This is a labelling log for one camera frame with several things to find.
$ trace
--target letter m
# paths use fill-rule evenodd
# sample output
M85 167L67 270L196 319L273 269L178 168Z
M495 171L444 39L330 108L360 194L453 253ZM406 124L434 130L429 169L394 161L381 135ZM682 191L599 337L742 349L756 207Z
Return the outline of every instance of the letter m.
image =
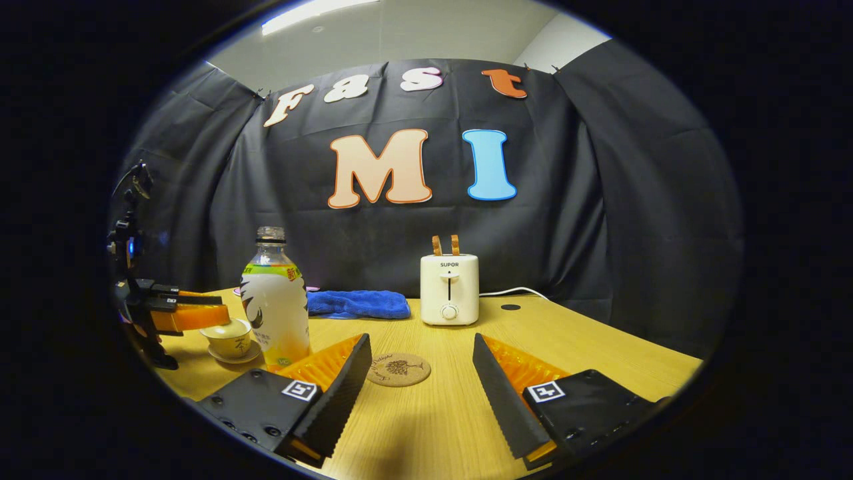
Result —
M389 176L392 181L386 194L388 202L417 203L432 198L421 162L421 146L427 137L427 132L420 129L394 132L378 157L361 135L334 140L329 146L338 153L338 165L329 207L355 207L361 198L353 190L355 182L368 200L376 203Z

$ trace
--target wooden table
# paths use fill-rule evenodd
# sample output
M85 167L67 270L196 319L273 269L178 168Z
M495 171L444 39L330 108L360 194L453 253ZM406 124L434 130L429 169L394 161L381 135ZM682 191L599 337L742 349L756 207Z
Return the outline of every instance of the wooden table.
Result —
M246 314L232 289L221 295L232 317ZM513 303L519 310L503 310ZM432 366L429 378L410 387L365 381L334 457L314 471L341 479L518 478L529 473L513 459L471 361L480 332L569 373L594 368L650 401L675 394L701 360L613 329L538 296L483 297L473 325L437 327L420 320L420 301L409 300L405 320L309 320L314 351L361 333L373 355L404 352ZM156 369L179 395L201 400L250 368L214 360L198 331L163 336L176 371Z

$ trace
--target ceiling light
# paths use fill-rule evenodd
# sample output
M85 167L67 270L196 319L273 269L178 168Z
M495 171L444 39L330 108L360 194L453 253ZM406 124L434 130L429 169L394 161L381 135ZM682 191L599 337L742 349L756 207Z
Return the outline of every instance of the ceiling light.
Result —
M313 16L322 15L344 7L375 2L379 2L379 0L313 0L267 21L261 26L261 33L269 35L272 32L278 32L282 28L287 28L294 23L299 23Z

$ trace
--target saucer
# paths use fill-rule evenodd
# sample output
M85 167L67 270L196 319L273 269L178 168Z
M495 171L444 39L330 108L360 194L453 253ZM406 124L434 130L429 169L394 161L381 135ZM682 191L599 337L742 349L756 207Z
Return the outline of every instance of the saucer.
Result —
M241 357L237 357L235 359L226 359L225 357L219 356L216 352L213 351L209 345L207 346L207 353L211 355L211 357L216 360L223 361L225 363L246 363L248 361L255 360L255 357L261 354L261 345L258 342L252 340L252 346L249 347L249 351L246 352L245 355Z

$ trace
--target toaster knob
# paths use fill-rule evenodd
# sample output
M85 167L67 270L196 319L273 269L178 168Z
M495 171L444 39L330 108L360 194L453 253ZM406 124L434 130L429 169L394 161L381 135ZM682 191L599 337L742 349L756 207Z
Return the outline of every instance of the toaster knob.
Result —
M453 305L445 305L441 307L441 316L447 320L455 319L457 313L459 313L459 310L456 310L456 307Z

